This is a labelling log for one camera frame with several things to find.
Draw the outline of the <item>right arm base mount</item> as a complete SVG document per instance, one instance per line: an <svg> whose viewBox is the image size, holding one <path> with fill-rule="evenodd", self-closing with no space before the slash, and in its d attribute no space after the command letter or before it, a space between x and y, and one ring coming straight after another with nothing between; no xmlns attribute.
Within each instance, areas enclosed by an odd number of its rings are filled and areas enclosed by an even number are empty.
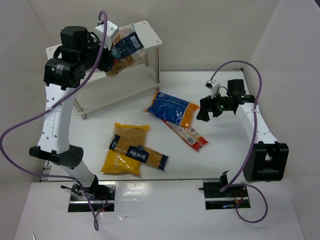
<svg viewBox="0 0 320 240"><path fill-rule="evenodd" d="M235 209L237 204L240 209L251 208L248 190L244 186L230 187L220 192L219 181L203 181L198 188L203 192L206 210L228 210Z"/></svg>

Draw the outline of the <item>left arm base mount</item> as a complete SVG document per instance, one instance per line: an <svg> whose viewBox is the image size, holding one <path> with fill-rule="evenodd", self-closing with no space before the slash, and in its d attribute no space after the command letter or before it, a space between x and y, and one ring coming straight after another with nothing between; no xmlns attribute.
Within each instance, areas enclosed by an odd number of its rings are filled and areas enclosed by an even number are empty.
<svg viewBox="0 0 320 240"><path fill-rule="evenodd" d="M87 193L93 210L95 212L98 210L102 212L113 212L115 210L116 182L100 181L99 186L102 187L103 190L97 195ZM73 184L72 187L61 186L61 188L71 191L67 209L69 213L91 211L85 194L78 185Z"/></svg>

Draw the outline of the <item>yellow fusilli pasta bag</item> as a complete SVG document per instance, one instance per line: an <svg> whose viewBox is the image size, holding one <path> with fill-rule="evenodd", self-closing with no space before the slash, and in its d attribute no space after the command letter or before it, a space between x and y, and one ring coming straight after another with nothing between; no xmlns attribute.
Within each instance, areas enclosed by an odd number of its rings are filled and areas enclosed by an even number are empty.
<svg viewBox="0 0 320 240"><path fill-rule="evenodd" d="M104 174L140 176L141 162L129 154L129 147L144 146L149 129L149 125L130 125L116 122L111 139L119 137L119 140L117 143L110 143L110 149L100 171Z"/></svg>

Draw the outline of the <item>red spaghetti packet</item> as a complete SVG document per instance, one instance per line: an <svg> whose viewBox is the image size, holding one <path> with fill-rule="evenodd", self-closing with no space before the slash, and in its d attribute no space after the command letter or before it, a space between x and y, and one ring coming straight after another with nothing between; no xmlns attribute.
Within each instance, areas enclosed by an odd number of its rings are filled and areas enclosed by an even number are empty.
<svg viewBox="0 0 320 240"><path fill-rule="evenodd" d="M186 144L188 144L195 151L199 151L203 146L206 146L209 142L200 135L192 127L186 128L175 123L162 120L176 135L178 135Z"/></svg>

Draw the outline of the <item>fusilli bag with dark label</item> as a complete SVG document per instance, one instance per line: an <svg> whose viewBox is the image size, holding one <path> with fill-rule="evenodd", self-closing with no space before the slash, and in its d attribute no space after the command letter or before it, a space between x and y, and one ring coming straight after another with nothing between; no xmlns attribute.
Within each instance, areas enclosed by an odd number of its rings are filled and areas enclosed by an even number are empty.
<svg viewBox="0 0 320 240"><path fill-rule="evenodd" d="M122 26L111 37L113 65L106 75L115 77L125 69L145 63L147 51L142 44L133 23Z"/></svg>

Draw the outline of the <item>blue and orange pasta bag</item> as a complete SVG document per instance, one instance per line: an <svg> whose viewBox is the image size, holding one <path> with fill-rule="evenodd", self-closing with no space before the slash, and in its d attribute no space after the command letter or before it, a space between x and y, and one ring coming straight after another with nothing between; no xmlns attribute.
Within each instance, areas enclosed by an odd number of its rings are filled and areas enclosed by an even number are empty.
<svg viewBox="0 0 320 240"><path fill-rule="evenodd" d="M200 107L184 99L157 91L151 101L151 105L144 111L152 113L156 118L189 128L195 111Z"/></svg>

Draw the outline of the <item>white two-tier shelf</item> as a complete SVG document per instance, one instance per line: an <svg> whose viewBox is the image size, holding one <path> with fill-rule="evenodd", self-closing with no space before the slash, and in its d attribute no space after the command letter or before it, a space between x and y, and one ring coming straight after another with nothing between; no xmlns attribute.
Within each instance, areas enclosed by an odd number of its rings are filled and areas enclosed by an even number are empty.
<svg viewBox="0 0 320 240"><path fill-rule="evenodd" d="M113 77L96 70L76 94L74 107L83 119L121 101L140 97L146 91L160 89L160 46L163 42L148 21L136 22L133 26L145 48L144 59Z"/></svg>

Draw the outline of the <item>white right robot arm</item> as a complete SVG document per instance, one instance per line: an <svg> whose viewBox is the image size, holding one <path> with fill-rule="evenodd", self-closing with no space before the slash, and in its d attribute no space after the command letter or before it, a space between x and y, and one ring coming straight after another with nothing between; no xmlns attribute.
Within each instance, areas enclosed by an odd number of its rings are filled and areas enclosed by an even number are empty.
<svg viewBox="0 0 320 240"><path fill-rule="evenodd" d="M277 182L283 179L289 147L271 133L252 94L247 94L242 79L228 80L226 95L222 96L220 83L209 80L205 84L211 94L200 100L197 120L208 122L223 112L233 112L242 123L250 139L244 163L238 171L225 171L220 176L222 189L254 182Z"/></svg>

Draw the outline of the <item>spaghetti bag with navy ends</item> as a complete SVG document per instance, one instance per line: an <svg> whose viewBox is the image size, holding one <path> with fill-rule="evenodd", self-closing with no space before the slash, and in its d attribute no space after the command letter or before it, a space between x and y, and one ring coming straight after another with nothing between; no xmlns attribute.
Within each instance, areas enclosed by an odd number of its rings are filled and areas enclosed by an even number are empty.
<svg viewBox="0 0 320 240"><path fill-rule="evenodd" d="M168 156L142 144L115 134L109 149L161 171L165 170Z"/></svg>

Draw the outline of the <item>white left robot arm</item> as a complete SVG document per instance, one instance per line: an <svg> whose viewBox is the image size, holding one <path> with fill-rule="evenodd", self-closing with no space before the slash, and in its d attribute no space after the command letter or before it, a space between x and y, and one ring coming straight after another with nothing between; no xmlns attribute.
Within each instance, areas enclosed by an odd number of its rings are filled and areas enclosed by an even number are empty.
<svg viewBox="0 0 320 240"><path fill-rule="evenodd" d="M67 26L60 32L61 45L45 64L46 114L40 140L29 149L29 155L47 160L63 168L77 181L71 189L79 194L81 185L93 197L105 197L109 189L99 184L82 160L84 150L69 143L69 129L76 90L88 70L108 71L114 57L112 38L119 28L111 22L102 23L89 32L83 26Z"/></svg>

